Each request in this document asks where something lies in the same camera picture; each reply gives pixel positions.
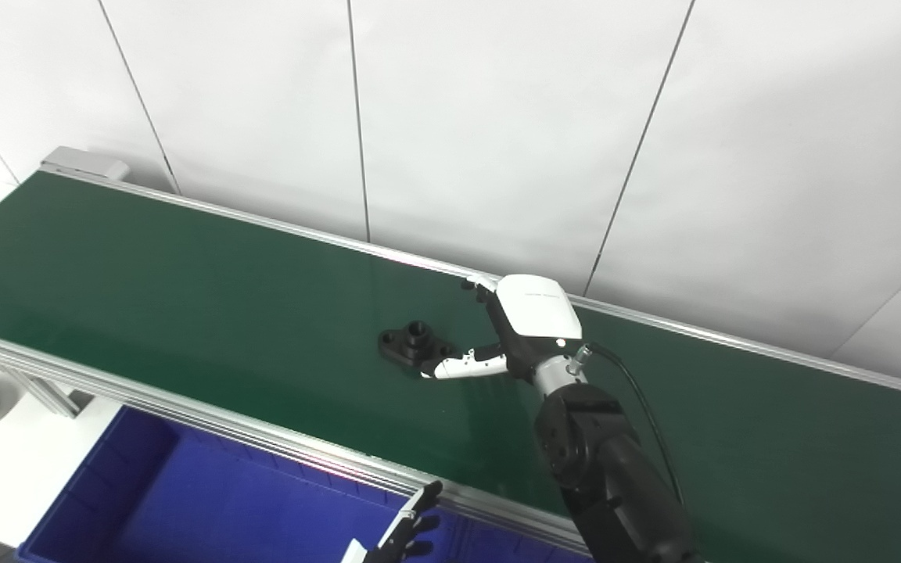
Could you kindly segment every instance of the blue plastic bin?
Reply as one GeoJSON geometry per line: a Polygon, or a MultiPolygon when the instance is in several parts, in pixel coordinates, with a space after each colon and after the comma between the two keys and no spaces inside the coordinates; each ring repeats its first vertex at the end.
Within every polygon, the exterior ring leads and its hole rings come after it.
{"type": "MultiPolygon", "coordinates": [[[[30,563],[339,563],[405,498],[125,407],[16,552],[30,563]]],[[[587,562],[439,511],[412,561],[587,562]]]]}

